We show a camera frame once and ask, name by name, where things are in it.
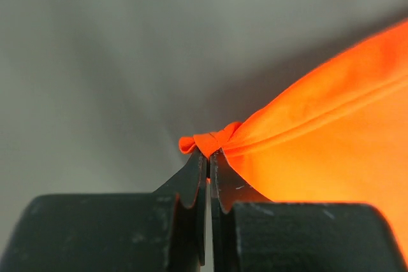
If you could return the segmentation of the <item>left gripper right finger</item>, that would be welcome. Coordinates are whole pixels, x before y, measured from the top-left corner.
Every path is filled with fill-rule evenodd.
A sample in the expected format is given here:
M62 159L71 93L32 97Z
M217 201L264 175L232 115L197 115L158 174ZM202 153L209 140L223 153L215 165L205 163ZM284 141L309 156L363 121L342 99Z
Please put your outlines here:
M209 160L216 271L406 271L386 219L362 203L276 203Z

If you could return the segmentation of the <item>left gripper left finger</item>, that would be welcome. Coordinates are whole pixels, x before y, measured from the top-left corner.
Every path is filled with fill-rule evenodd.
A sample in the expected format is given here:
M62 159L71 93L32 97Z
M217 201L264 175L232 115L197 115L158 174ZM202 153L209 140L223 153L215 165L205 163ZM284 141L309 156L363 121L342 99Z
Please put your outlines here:
M150 193L34 198L2 271L199 271L205 264L207 159L194 152Z

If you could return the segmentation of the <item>orange t shirt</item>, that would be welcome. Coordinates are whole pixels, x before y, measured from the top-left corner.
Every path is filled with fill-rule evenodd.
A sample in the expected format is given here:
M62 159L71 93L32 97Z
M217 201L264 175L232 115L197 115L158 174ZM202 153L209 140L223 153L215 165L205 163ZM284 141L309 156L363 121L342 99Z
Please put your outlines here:
M407 22L320 65L245 122L184 136L279 202L367 203L407 251Z

